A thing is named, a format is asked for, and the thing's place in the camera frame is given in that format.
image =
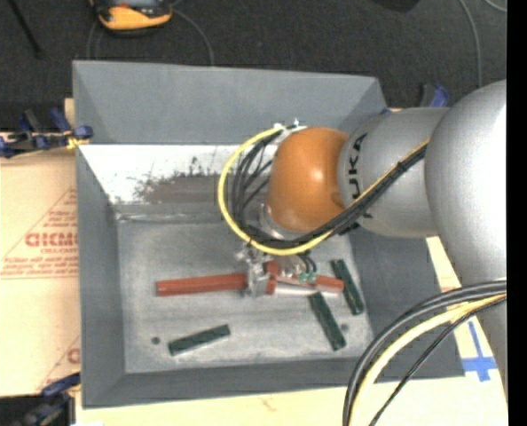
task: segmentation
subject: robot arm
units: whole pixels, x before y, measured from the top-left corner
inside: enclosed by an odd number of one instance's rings
[[[261,228],[244,240],[257,244],[263,235],[269,245],[273,236],[277,253],[286,252],[282,240],[293,253],[298,239],[320,244],[325,229],[393,169],[394,181],[358,217],[362,227],[400,238],[438,235],[465,287],[506,278],[506,106],[503,81],[451,108],[380,114],[348,136],[324,128],[292,133],[273,157]],[[424,158],[402,166],[420,147]],[[507,394],[506,304],[481,321]]]

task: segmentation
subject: gray box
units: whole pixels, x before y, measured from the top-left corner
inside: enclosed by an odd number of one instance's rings
[[[304,296],[156,297],[157,280],[241,271],[240,241],[214,200],[235,145],[295,118],[350,132],[385,107],[377,80],[218,67],[76,61],[83,403],[118,406],[345,385],[375,334],[438,291],[425,241],[358,229],[319,245],[343,258],[366,312],[328,297],[348,345],[333,351]],[[231,335],[173,357],[167,343],[227,324]],[[387,377],[411,358],[392,365]],[[461,374],[454,344],[426,375]]]

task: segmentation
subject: clamp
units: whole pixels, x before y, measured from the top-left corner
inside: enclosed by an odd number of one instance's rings
[[[73,148],[88,141],[94,135],[90,126],[72,128],[57,107],[49,111],[49,117],[56,130],[45,131],[32,109],[23,112],[19,121],[19,130],[0,136],[0,158],[11,158],[18,154],[62,146]]]
[[[75,373],[45,387],[41,391],[44,402],[12,422],[12,426],[48,426],[63,415],[71,424],[75,419],[75,402],[69,391],[80,382],[80,373]]]

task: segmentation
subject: dark carpet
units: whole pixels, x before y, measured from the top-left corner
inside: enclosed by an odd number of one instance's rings
[[[216,66],[371,75],[393,107],[414,107],[424,83],[454,103],[507,78],[507,13],[485,0],[182,0],[164,28],[131,39],[94,27],[86,0],[15,1],[44,56],[0,0],[0,129],[71,96],[73,59],[207,65],[203,36]],[[0,425],[37,402],[0,400]]]

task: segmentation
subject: red bar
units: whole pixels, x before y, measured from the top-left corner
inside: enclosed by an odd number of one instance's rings
[[[201,276],[180,280],[158,280],[155,283],[157,296],[199,294],[220,290],[242,290],[247,286],[248,280],[244,273],[218,274],[216,276]]]
[[[344,290],[344,283],[341,280],[321,276],[320,274],[315,277],[315,282],[312,285],[322,292],[334,292],[338,294]]]

